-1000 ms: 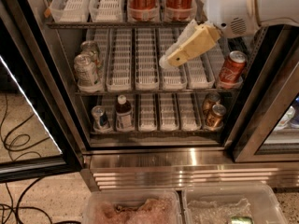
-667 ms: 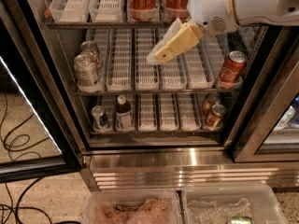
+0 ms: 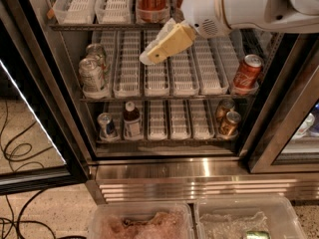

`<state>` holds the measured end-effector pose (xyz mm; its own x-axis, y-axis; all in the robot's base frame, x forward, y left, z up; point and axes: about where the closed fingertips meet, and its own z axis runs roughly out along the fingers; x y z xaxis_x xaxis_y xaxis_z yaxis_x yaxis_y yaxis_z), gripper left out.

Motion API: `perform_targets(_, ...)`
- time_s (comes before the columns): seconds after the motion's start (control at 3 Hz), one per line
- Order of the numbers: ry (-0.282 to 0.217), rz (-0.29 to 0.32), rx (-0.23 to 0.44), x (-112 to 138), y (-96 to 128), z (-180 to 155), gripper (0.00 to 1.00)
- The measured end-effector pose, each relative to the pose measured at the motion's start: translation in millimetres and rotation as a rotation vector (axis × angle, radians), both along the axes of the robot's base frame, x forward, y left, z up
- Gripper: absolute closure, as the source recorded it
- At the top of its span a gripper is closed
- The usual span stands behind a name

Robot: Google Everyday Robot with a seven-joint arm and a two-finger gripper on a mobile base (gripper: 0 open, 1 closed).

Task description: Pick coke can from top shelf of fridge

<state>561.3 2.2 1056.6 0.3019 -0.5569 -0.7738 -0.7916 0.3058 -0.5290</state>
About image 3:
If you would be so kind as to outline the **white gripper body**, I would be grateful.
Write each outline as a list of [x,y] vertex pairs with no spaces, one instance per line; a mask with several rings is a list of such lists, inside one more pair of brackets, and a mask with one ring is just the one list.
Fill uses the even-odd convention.
[[223,0],[182,0],[181,11],[184,20],[203,38],[221,37],[230,33]]

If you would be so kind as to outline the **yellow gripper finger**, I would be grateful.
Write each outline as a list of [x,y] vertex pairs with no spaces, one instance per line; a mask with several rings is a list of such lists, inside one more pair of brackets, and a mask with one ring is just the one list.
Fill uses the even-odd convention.
[[189,48],[195,38],[195,30],[185,21],[176,23],[170,18],[140,54],[140,61],[144,65],[158,64]]

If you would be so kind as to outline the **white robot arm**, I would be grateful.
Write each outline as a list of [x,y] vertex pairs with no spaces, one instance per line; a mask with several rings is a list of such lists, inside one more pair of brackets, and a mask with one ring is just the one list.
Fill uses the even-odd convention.
[[319,32],[319,0],[182,0],[183,20],[168,20],[140,54],[154,65],[189,48],[196,37],[226,36],[236,29]]

